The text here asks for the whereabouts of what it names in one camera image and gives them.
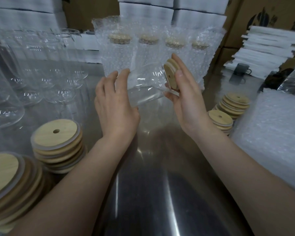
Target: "fingernail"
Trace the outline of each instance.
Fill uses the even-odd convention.
[[[180,69],[178,69],[178,70],[176,71],[176,77],[181,78],[182,76],[183,76],[182,71],[181,71]]]

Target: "reflective table surface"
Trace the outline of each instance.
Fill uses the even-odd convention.
[[[72,118],[90,149],[101,137],[93,99],[100,64],[74,101],[42,100],[2,130],[10,151],[32,155],[29,138],[43,123]],[[197,147],[180,128],[172,103],[161,98],[139,107],[138,133],[123,156],[103,202],[94,235],[252,235],[235,201]]]

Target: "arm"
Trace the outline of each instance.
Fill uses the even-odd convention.
[[[95,108],[103,137],[88,155],[10,232],[9,235],[90,235],[111,177],[140,121],[127,93],[129,70],[102,78]]]
[[[174,103],[182,129],[197,143],[254,234],[295,235],[295,191],[213,125],[191,73],[177,55],[172,58],[181,68],[175,74],[180,95],[165,96]]]

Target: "person's left hand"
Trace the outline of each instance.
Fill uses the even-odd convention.
[[[119,75],[114,71],[108,77],[103,77],[96,86],[94,101],[103,137],[125,144],[131,143],[140,122],[138,108],[132,108],[129,102],[129,73],[129,69],[124,69]]]

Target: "hand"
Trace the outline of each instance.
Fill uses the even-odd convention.
[[[108,77],[103,77],[96,86],[94,101],[103,137],[117,139],[128,145],[136,134],[140,122],[138,108],[132,108],[129,103],[127,91],[129,72],[129,69],[124,69],[119,75],[114,71]]]
[[[211,121],[197,82],[176,54],[172,54],[171,57],[180,67],[180,70],[175,73],[180,93],[179,97],[169,92],[164,95],[174,103],[174,110],[183,131],[196,140],[200,129],[210,124]]]

